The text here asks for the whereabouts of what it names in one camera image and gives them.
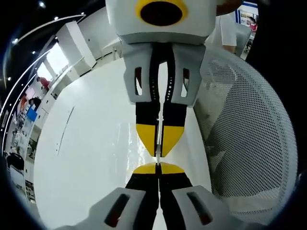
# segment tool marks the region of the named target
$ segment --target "white shirt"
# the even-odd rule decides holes
[[[217,16],[215,29],[205,43],[213,46],[236,46],[236,23],[232,14]]]
[[[16,148],[16,147],[11,148],[11,152],[12,152],[12,153],[18,153],[18,152],[17,152],[17,148]]]
[[[17,132],[14,136],[13,145],[23,147],[27,141],[27,138],[23,133]]]

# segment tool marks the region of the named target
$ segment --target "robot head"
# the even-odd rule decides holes
[[[128,44],[201,44],[215,27],[216,0],[106,0],[106,8]]]

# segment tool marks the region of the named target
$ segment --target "red object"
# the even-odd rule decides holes
[[[253,32],[257,31],[257,27],[258,27],[257,24],[250,24],[249,26]]]
[[[46,78],[40,78],[40,83],[42,83],[43,87],[46,90],[49,90],[49,84],[50,82]]]
[[[21,101],[20,101],[20,111],[24,110],[24,106],[25,106],[25,104],[26,104],[27,101],[28,101],[28,100],[27,100],[27,97],[24,95],[24,96],[22,97]]]

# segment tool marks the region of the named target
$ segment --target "white wall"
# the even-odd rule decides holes
[[[51,81],[53,76],[51,74],[51,72],[49,71],[49,69],[47,69],[47,66],[45,65],[46,62],[42,62],[40,64],[40,66],[37,69],[37,75],[41,78],[46,78],[48,81]]]
[[[52,47],[51,51],[47,54],[47,57],[44,61],[46,68],[54,78],[56,75],[60,74],[63,69],[69,65],[63,50],[58,43]]]
[[[50,65],[50,63],[47,60],[47,58],[44,60],[43,63],[45,64],[45,66],[46,66],[47,70],[49,71],[49,73],[51,74],[52,78],[56,78],[57,74],[55,73],[54,69]]]
[[[115,29],[109,24],[105,7],[91,14],[78,25],[96,59],[101,57],[101,50],[118,37]]]
[[[34,92],[35,92],[35,94],[33,94],[33,95],[27,94],[27,98],[28,99],[31,99],[32,97],[40,97],[40,96],[42,96],[42,93],[43,93],[42,86],[43,85],[42,85],[42,83],[40,83],[36,79],[37,79],[37,77],[34,78],[34,81],[32,82],[32,84],[27,89],[27,91],[28,91],[28,90],[30,90],[30,88],[32,88],[34,90]]]
[[[91,50],[89,49],[83,37],[83,34],[80,31],[78,24],[74,21],[74,22],[67,23],[66,26],[71,34],[73,41],[77,45],[77,48],[81,52],[81,55],[84,57],[85,62],[90,67],[93,67],[96,64],[96,60]]]
[[[66,26],[63,26],[57,32],[57,37],[59,41],[59,46],[61,47],[70,65],[75,64],[82,58],[82,55],[78,50],[76,44],[72,42],[71,34]]]

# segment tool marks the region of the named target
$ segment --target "person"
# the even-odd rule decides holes
[[[13,131],[13,140],[12,140],[13,146],[23,147],[26,144],[26,141],[27,138],[23,132],[20,132],[18,130]]]
[[[34,108],[34,111],[37,111],[39,105],[41,104],[42,100],[40,100],[38,97],[34,97],[34,98],[31,98],[29,100],[29,104],[31,105],[31,107],[33,105],[35,105],[35,108]]]
[[[50,81],[43,77],[37,77],[36,80],[39,81],[46,90],[49,90]]]
[[[224,15],[227,13],[234,12],[236,9],[238,9],[242,3],[243,0],[224,0],[221,2],[218,2],[216,6],[216,15]]]
[[[23,95],[23,97],[21,98],[21,101],[20,101],[20,111],[24,110],[24,107],[25,107],[25,104],[27,103],[27,101],[28,101],[27,94],[25,93]]]
[[[22,129],[24,126],[24,120],[21,116],[17,116],[17,128]]]
[[[215,29],[207,38],[205,44],[222,47],[234,53],[236,48],[236,24],[231,13],[217,16]]]
[[[253,17],[249,17],[249,19],[250,19],[249,26],[250,26],[252,32],[256,32],[257,27],[258,27],[258,23],[257,23],[256,19],[254,19]]]
[[[20,154],[13,152],[4,152],[4,157],[6,158],[8,168],[10,168],[10,166],[12,165],[20,171],[24,170],[24,160]]]
[[[20,154],[20,147],[19,146],[17,146],[17,147],[13,147],[13,146],[11,146],[11,152],[12,153],[18,153],[18,154]]]

